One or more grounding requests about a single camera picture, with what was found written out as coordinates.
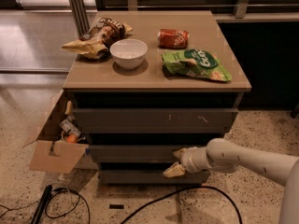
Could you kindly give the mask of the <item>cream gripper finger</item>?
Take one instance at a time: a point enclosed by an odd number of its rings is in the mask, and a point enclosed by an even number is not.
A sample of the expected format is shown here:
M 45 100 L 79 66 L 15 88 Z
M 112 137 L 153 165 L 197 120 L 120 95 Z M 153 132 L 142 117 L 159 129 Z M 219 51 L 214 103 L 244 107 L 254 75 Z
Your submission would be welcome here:
M 163 176 L 166 178 L 173 178 L 182 175 L 185 175 L 185 169 L 178 161 L 163 171 Z
M 184 155 L 184 153 L 186 152 L 186 150 L 187 150 L 186 147 L 182 148 L 182 149 L 179 149 L 179 150 L 175 150 L 173 152 L 173 156 L 176 157 L 177 159 L 180 159 Z

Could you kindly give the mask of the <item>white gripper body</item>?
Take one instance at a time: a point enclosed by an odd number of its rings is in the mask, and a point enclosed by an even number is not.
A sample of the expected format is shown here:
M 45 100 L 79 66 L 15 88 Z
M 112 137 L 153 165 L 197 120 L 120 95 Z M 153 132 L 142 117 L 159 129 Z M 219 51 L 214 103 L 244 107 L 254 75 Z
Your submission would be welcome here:
M 188 147 L 180 155 L 182 167 L 189 173 L 198 173 L 209 168 L 205 147 Z

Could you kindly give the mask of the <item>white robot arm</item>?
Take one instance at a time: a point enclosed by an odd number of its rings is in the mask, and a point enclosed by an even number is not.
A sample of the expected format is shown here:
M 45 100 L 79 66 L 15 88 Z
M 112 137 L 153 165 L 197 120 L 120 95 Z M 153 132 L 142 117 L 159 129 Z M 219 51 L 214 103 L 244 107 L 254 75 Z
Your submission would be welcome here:
M 203 170 L 233 173 L 239 166 L 284 187 L 278 224 L 299 224 L 299 158 L 241 147 L 215 138 L 205 147 L 187 147 L 173 152 L 178 159 L 163 172 L 166 178 Z

